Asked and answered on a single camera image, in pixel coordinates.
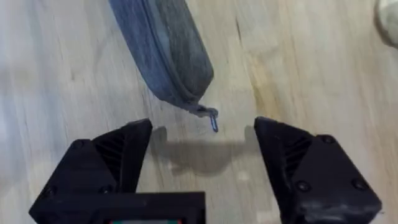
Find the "display screen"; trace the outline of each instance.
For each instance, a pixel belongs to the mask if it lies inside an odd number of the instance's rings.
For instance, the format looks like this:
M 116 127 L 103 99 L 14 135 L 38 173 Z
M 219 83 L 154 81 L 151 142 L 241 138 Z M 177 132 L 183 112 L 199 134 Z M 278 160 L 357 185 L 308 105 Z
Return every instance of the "display screen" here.
M 112 221 L 110 224 L 182 224 L 180 220 Z

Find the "light wood plank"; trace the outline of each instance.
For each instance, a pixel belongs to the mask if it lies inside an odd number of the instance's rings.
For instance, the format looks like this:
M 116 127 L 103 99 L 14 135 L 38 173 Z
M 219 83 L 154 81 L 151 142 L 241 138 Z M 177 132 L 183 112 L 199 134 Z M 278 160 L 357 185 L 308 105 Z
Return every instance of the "light wood plank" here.
M 373 0 L 187 0 L 215 69 L 207 119 L 147 89 L 106 0 L 0 0 L 0 223 L 27 211 L 68 145 L 149 117 L 140 192 L 206 190 L 208 223 L 280 223 L 252 129 L 333 134 L 397 223 L 398 51 Z

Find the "wood grain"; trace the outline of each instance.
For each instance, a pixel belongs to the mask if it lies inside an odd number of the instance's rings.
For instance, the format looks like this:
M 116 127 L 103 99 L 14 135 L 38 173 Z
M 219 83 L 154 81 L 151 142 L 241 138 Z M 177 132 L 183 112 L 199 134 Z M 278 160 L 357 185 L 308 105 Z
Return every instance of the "wood grain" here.
M 215 69 L 220 132 L 159 101 L 106 0 L 0 0 L 0 223 L 29 207 L 68 145 L 149 117 L 140 192 L 206 190 L 208 223 L 279 223 L 252 129 L 334 135 L 397 223 L 398 51 L 374 0 L 187 0 Z

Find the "gray pencil case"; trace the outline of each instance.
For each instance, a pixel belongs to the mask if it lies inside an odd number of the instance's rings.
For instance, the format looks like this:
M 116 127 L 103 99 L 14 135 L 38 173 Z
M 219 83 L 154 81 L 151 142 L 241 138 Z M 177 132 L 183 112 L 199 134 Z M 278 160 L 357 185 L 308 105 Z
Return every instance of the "gray pencil case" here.
M 185 0 L 109 0 L 137 67 L 160 100 L 199 117 L 214 108 L 199 105 L 213 67 Z

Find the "black screw head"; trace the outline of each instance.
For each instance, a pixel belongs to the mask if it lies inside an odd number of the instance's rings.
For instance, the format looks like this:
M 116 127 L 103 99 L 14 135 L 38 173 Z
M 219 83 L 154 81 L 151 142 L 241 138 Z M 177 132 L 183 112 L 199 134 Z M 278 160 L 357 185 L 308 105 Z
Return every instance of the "black screw head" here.
M 351 184 L 356 190 L 362 190 L 365 191 L 369 189 L 369 185 L 362 179 L 355 178 L 351 181 Z
M 57 194 L 57 188 L 56 187 L 47 187 L 44 189 L 43 196 L 45 198 L 52 198 Z
M 76 140 L 73 142 L 73 147 L 78 149 L 84 146 L 84 142 L 82 140 Z
M 104 186 L 99 189 L 100 194 L 110 194 L 110 193 L 112 193 L 112 191 L 113 191 L 113 187 L 110 185 Z
M 336 142 L 336 140 L 330 136 L 330 135 L 324 135 L 322 136 L 322 141 L 326 144 L 333 144 Z
M 311 191 L 311 185 L 309 183 L 307 183 L 306 181 L 302 181 L 302 180 L 296 182 L 296 188 L 301 192 Z

